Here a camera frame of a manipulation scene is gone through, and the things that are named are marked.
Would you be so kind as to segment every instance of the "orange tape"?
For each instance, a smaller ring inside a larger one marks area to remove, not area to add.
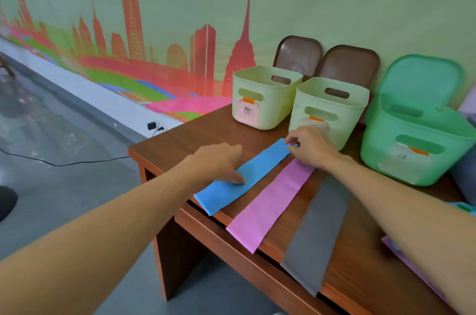
[[[314,117],[314,116],[309,116],[309,119],[313,119],[315,121],[321,121],[321,122],[324,122],[323,119],[319,118],[319,117]]]
[[[246,97],[243,97],[243,102],[251,103],[252,105],[255,104],[255,100],[253,100],[251,98],[246,98]]]
[[[414,147],[410,147],[410,146],[408,146],[408,148],[411,149],[413,152],[418,153],[419,155],[430,156],[430,154],[428,152],[419,150],[418,148],[414,148]]]

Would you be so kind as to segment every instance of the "table top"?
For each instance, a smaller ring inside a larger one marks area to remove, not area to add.
[[[227,142],[243,146],[242,163],[245,163],[277,139],[284,138],[288,127],[289,117],[268,131],[243,125],[233,118],[229,105],[135,144],[130,147],[130,154],[136,161],[145,162],[152,172],[156,169],[160,173],[170,170],[203,145]],[[363,131],[364,127],[357,125],[341,151],[361,164]],[[250,191],[214,217],[229,225],[292,158],[292,155],[286,157]],[[282,261],[309,203],[327,176],[325,171],[314,171],[268,232],[259,250],[278,263]],[[417,189],[444,201],[463,201],[448,175],[431,187]],[[194,197],[191,200],[198,204]],[[320,292],[342,308],[359,308],[354,314],[455,314],[380,242],[383,235],[372,216],[355,199],[342,224]]]

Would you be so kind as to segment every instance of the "person's left hand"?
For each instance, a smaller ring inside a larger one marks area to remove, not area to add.
[[[184,162],[194,166],[209,181],[231,181],[241,185],[245,183],[245,178],[237,172],[237,168],[242,152],[243,147],[240,144],[211,144],[200,147]]]

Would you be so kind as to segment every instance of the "brown lid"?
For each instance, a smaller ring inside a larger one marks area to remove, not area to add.
[[[290,35],[277,46],[273,66],[312,77],[322,59],[322,46],[312,38]]]
[[[373,50],[339,45],[326,53],[316,77],[332,78],[368,88],[379,66],[380,58]]]

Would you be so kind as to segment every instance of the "hand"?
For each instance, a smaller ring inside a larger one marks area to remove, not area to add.
[[[240,144],[211,144],[200,147],[184,162],[196,168],[204,179],[209,181],[230,181],[241,185],[245,178],[237,172],[243,147]]]
[[[285,143],[290,144],[288,149],[302,163],[327,169],[331,163],[344,156],[332,144],[324,130],[313,126],[301,126],[289,132]]]

